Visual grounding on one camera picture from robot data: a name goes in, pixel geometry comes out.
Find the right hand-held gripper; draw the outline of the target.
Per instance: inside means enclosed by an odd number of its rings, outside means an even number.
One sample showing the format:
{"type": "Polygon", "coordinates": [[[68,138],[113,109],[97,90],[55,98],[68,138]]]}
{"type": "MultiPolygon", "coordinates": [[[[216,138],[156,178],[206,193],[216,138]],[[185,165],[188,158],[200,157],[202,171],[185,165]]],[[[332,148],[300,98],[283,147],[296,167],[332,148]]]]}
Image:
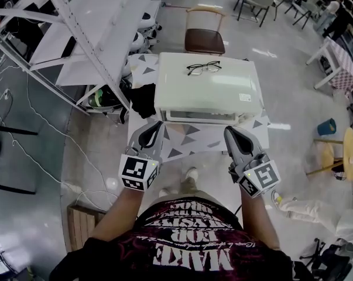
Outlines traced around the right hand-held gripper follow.
{"type": "Polygon", "coordinates": [[[280,183],[275,161],[270,160],[266,152],[259,153],[262,147],[254,134],[243,128],[227,126],[224,139],[233,160],[239,160],[240,156],[254,156],[248,162],[232,162],[229,167],[232,181],[250,198],[261,196],[280,183]]]}

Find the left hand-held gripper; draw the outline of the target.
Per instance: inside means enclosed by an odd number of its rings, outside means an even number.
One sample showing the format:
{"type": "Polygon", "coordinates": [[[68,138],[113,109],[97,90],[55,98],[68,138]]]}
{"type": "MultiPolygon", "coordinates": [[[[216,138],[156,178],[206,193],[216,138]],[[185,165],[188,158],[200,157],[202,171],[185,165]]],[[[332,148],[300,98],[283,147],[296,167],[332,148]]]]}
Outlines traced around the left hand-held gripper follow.
{"type": "Polygon", "coordinates": [[[153,121],[131,136],[121,155],[118,176],[125,188],[147,191],[159,175],[164,123],[153,121]]]}

